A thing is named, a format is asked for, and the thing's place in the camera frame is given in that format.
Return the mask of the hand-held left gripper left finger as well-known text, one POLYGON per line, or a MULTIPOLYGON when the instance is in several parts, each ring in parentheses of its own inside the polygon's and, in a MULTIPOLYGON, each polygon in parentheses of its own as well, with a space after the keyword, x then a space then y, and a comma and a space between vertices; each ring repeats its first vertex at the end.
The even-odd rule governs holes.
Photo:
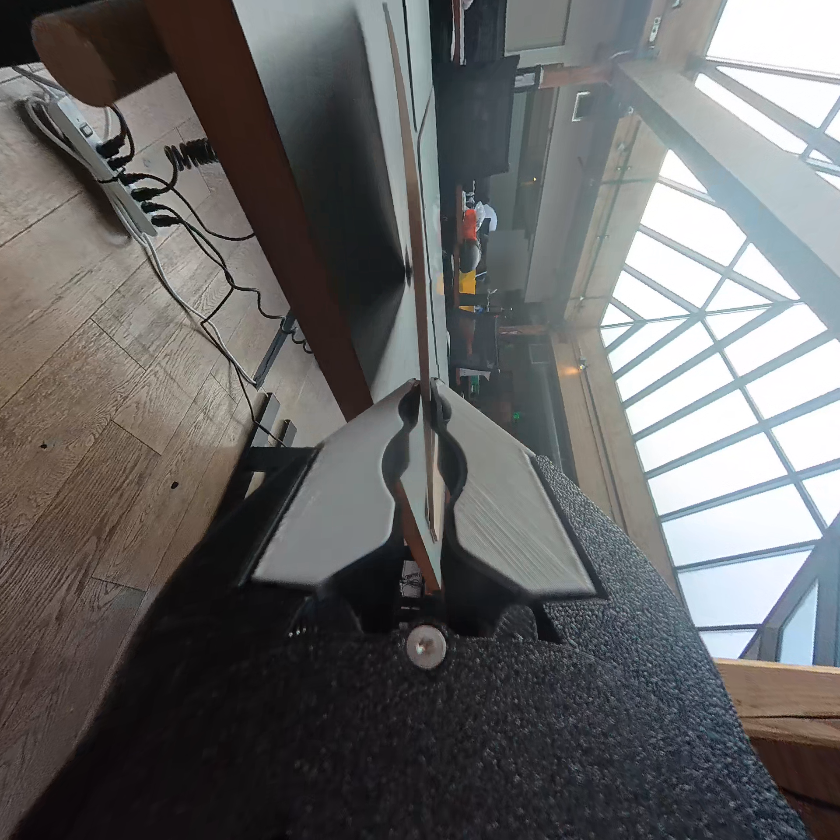
POLYGON ((417 380, 327 437, 255 562, 260 583, 307 591, 393 541, 402 545, 400 479, 417 421, 417 380))

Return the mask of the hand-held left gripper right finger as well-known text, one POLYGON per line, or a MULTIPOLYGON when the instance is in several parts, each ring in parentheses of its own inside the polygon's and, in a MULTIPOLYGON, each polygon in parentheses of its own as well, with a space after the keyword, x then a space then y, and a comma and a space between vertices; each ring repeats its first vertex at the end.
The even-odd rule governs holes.
POLYGON ((534 453, 442 381, 439 427, 450 499, 442 565, 453 599, 602 595, 534 453))

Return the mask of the white rounded board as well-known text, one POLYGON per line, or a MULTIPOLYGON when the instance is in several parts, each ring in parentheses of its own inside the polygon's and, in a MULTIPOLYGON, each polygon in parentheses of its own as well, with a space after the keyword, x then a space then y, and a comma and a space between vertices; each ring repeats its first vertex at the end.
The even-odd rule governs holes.
POLYGON ((413 115, 409 108, 395 27, 387 3, 383 3, 385 26, 392 54, 397 111, 400 123, 408 217, 409 263, 414 294, 418 379, 417 420, 408 438, 408 464, 400 479, 403 532, 429 592, 443 589, 443 548, 446 486, 439 469, 437 408, 429 348, 429 273, 426 255, 424 208, 419 179, 413 115))

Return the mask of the wooden desk peg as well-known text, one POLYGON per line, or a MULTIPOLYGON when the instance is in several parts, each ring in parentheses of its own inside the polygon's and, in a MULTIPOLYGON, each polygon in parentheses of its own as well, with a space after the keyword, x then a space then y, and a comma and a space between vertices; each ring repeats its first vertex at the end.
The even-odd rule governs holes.
POLYGON ((93 2, 42 14, 30 31, 56 83, 94 107, 110 106, 174 72, 142 1, 93 2))

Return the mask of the black office chair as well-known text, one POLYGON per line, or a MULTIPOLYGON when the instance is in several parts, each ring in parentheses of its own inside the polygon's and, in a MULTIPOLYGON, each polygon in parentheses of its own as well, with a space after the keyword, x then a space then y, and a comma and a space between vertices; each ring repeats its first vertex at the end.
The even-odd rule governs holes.
POLYGON ((509 169, 518 56, 433 71, 439 174, 472 182, 509 169))

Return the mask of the white power strip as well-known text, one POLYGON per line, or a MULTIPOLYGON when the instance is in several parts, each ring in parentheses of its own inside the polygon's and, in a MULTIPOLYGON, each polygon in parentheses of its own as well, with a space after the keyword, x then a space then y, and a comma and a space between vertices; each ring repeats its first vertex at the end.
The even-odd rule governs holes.
POLYGON ((70 149, 88 168, 115 210, 119 211, 122 220, 138 237, 142 235, 156 237, 158 231, 151 219, 141 209, 140 204, 132 198, 128 187, 121 183, 108 160, 100 155, 98 146, 101 139, 70 97, 63 93, 50 93, 46 112, 70 149))

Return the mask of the glass roof window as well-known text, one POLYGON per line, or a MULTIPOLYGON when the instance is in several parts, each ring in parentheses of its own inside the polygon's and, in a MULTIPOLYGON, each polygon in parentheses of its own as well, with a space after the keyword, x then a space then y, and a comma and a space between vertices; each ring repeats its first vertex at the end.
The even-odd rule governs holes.
POLYGON ((617 399, 709 653, 838 666, 838 2, 667 2, 618 75, 617 399))

